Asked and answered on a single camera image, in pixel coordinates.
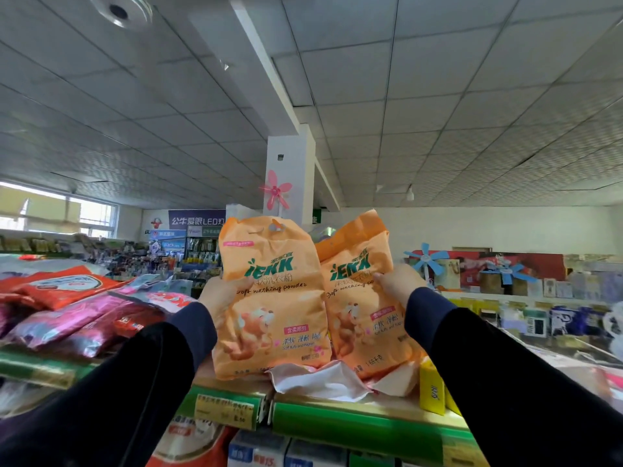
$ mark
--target orange detergent bag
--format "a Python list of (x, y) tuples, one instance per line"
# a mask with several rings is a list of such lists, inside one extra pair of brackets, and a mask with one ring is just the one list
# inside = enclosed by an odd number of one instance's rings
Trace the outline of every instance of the orange detergent bag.
[(388, 237), (370, 210), (316, 244), (333, 347), (360, 378), (409, 361), (417, 347), (404, 330), (404, 308), (372, 277), (393, 270)]
[(214, 370), (221, 380), (278, 364), (321, 367), (331, 360), (320, 261), (294, 221), (227, 220), (219, 235), (223, 279), (252, 276), (218, 327)]

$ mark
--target pink package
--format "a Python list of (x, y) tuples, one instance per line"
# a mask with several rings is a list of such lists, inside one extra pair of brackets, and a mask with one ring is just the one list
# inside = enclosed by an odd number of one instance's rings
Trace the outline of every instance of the pink package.
[(7, 338), (30, 349), (38, 349), (81, 329), (100, 316), (129, 302), (122, 298), (100, 294), (65, 306), (56, 311), (40, 311), (19, 323)]
[(115, 342), (122, 341), (123, 338), (117, 336), (115, 332), (115, 321), (122, 317), (140, 313), (149, 307), (134, 301), (122, 300), (121, 302), (113, 310), (59, 341), (54, 349), (60, 353), (96, 357), (104, 349), (114, 345)]

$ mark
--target pink label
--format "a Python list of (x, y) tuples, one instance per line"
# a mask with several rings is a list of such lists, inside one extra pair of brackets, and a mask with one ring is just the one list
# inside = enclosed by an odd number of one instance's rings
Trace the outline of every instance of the pink label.
[(225, 241), (223, 245), (233, 247), (251, 247), (253, 245), (253, 241)]
[(296, 334), (297, 332), (308, 332), (310, 327), (306, 324), (302, 326), (290, 326), (284, 328), (284, 334)]
[(385, 316), (387, 313), (391, 313), (392, 311), (394, 311), (395, 308), (393, 306), (385, 306), (385, 308), (381, 308), (380, 310), (378, 310), (375, 313), (372, 313), (370, 315), (370, 318), (372, 319), (372, 321), (374, 321), (375, 319), (379, 319), (380, 317)]

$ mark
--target cartoon animal illustration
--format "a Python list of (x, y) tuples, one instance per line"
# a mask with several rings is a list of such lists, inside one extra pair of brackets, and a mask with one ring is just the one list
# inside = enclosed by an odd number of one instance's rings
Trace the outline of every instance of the cartoon animal illustration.
[(335, 353), (344, 357), (354, 351), (355, 342), (362, 344), (374, 344), (372, 337), (366, 335), (359, 318), (359, 304), (348, 302), (333, 321), (333, 327), (338, 331), (339, 337), (333, 341)]
[(246, 361), (255, 355), (259, 349), (266, 348), (268, 355), (273, 340), (268, 332), (270, 324), (275, 319), (272, 310), (258, 308), (251, 313), (242, 313), (234, 322), (236, 341), (223, 341), (224, 351), (233, 361)]

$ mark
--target green brand logo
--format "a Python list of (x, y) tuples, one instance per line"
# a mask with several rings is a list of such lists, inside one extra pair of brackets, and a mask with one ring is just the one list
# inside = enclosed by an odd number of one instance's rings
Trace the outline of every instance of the green brand logo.
[(251, 266), (244, 274), (244, 276), (248, 277), (249, 275), (252, 275), (253, 278), (257, 279), (261, 278), (264, 275), (274, 275), (277, 273), (283, 273), (288, 270), (292, 270), (292, 259), (292, 252), (288, 252), (281, 257), (277, 257), (276, 259), (271, 260), (270, 265), (267, 266), (256, 265), (255, 259), (251, 259), (249, 261), (249, 264), (251, 264)]
[(343, 278), (350, 277), (352, 274), (359, 272), (363, 269), (370, 268), (370, 262), (368, 262), (368, 249), (361, 251), (361, 254), (354, 258), (348, 264), (342, 264), (336, 266), (333, 264), (331, 269), (331, 280), (341, 280)]

